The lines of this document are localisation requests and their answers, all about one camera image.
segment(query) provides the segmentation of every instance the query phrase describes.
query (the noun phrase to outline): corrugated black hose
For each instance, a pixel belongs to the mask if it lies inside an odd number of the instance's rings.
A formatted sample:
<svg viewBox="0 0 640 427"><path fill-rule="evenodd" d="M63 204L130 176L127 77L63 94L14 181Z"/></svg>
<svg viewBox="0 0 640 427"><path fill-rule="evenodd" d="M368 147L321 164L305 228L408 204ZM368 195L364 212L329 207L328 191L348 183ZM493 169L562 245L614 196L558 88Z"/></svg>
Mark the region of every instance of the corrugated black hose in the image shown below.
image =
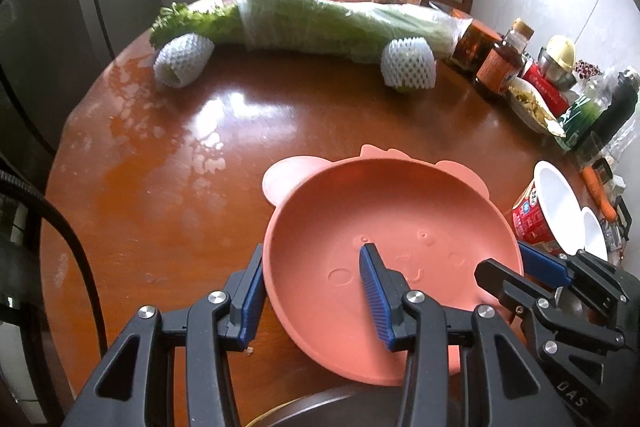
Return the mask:
<svg viewBox="0 0 640 427"><path fill-rule="evenodd" d="M91 272L91 266L76 232L55 206L49 203L34 187L4 171L0 171L0 193L19 201L28 210L45 219L68 244L76 263L78 263L82 282L84 282L87 295L89 295L95 331L98 334L98 349L100 349L100 356L103 357L107 352L107 333L100 307L100 297L95 285L94 274Z"/></svg>

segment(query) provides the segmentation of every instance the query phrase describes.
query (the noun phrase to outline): metal bowl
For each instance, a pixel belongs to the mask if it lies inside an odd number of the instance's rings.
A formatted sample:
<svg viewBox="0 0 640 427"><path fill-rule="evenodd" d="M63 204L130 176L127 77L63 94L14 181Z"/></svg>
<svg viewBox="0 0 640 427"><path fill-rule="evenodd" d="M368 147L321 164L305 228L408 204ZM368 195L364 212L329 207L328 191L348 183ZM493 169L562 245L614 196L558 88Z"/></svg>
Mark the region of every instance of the metal bowl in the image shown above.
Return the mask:
<svg viewBox="0 0 640 427"><path fill-rule="evenodd" d="M562 66L546 52L545 48L540 48L538 67L540 73L559 91L569 90L577 82L574 74L564 71Z"/></svg>

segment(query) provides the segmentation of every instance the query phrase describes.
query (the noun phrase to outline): red package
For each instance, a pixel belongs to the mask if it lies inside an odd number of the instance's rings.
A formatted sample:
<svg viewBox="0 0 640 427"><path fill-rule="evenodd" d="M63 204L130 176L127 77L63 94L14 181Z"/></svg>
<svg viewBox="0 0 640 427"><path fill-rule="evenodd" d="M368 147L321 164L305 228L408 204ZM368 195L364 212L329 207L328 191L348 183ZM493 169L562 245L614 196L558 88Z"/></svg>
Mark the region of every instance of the red package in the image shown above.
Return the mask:
<svg viewBox="0 0 640 427"><path fill-rule="evenodd" d="M522 75L524 80L535 87L554 117L558 118L569 109L569 103L562 97L560 92L552 86L549 81L542 76L538 65L534 62Z"/></svg>

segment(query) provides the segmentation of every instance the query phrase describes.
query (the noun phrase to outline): red and white cup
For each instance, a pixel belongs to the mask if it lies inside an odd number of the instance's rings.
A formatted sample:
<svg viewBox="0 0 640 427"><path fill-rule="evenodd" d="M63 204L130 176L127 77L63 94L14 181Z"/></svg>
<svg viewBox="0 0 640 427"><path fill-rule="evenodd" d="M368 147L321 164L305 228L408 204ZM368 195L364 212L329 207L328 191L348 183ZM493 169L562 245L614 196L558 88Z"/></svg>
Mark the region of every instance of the red and white cup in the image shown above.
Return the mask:
<svg viewBox="0 0 640 427"><path fill-rule="evenodd" d="M539 250L568 255L584 248L580 204L564 176L549 162L538 162L533 180L511 210L516 237Z"/></svg>

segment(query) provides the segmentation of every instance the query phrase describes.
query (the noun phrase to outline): jar lid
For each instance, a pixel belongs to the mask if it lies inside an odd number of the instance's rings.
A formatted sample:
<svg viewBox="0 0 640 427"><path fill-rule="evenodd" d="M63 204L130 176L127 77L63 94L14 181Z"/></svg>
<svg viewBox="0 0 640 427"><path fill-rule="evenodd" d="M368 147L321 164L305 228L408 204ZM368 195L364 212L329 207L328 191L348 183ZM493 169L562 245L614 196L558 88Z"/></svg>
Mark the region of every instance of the jar lid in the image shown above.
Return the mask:
<svg viewBox="0 0 640 427"><path fill-rule="evenodd" d="M513 26L511 26L511 29L513 29L515 32L518 32L520 35L526 38L527 41L531 40L533 36L533 29L531 29L531 27L528 26L527 23L520 18L517 18L513 21Z"/></svg>

